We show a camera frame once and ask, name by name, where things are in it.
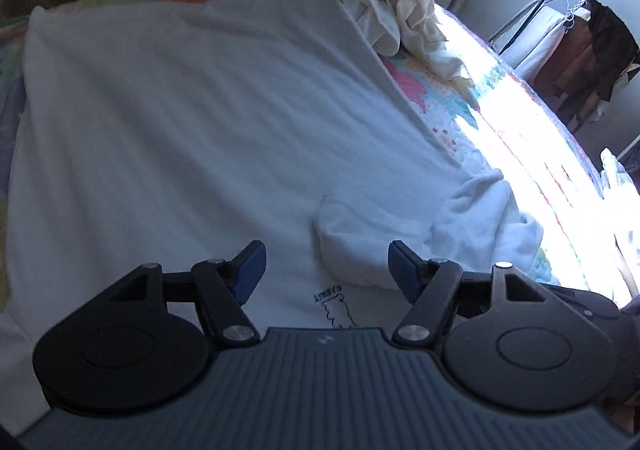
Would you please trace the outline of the black clothes rack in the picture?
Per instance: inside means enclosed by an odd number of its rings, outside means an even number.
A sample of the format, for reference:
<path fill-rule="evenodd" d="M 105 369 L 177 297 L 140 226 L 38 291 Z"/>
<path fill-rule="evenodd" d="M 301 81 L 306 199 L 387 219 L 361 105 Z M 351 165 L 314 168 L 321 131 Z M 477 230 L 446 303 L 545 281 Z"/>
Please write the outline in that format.
<path fill-rule="evenodd" d="M 514 16 L 503 24 L 497 32 L 494 32 L 488 44 L 498 54 L 503 54 L 506 50 L 516 43 L 523 32 L 533 23 L 536 16 L 540 13 L 544 6 L 550 6 L 552 2 L 558 0 L 533 0 L 528 2 L 523 9 L 518 10 Z M 591 0 L 561 0 L 565 3 L 565 11 L 563 12 L 562 23 L 567 29 L 572 28 L 575 19 L 575 13 L 579 8 L 586 6 Z"/>

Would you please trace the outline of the brown hanging garment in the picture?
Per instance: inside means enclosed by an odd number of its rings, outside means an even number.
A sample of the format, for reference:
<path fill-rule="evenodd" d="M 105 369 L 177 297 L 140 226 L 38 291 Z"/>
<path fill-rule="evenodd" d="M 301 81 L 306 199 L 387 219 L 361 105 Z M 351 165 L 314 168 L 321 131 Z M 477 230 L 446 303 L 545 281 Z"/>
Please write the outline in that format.
<path fill-rule="evenodd" d="M 565 126 L 583 123 L 601 98 L 588 22 L 577 17 L 533 81 L 533 88 Z"/>

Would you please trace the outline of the cream crumpled garment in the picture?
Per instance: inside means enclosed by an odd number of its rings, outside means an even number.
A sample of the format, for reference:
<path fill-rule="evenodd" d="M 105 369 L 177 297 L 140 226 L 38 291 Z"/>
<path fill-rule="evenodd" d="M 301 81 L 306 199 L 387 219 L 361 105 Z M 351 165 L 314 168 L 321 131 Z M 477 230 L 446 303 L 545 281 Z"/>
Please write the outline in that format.
<path fill-rule="evenodd" d="M 471 75 L 447 46 L 435 0 L 340 0 L 375 52 L 393 56 L 406 49 L 443 80 L 471 87 Z"/>

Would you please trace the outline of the black hanging garment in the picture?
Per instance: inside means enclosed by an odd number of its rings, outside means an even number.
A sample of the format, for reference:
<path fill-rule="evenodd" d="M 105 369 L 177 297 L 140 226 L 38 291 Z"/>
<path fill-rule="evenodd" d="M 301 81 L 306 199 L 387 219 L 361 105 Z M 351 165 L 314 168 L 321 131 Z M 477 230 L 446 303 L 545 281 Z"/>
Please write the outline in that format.
<path fill-rule="evenodd" d="M 590 2 L 588 23 L 596 66 L 591 71 L 593 88 L 603 101 L 610 101 L 614 84 L 634 61 L 639 46 L 627 25 L 608 6 Z"/>

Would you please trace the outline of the white sweatshirt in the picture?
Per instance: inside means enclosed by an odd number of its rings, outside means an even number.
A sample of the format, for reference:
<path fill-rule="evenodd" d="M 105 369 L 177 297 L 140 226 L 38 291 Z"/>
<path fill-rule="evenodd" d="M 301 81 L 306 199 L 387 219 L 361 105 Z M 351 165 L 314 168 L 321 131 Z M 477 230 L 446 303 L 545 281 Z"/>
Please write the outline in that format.
<path fill-rule="evenodd" d="M 541 226 L 497 170 L 454 159 L 340 0 L 38 9 L 9 177 L 1 422 L 47 412 L 32 349 L 145 262 L 267 246 L 246 310 L 269 326 L 389 329 L 403 241 L 528 269 Z"/>

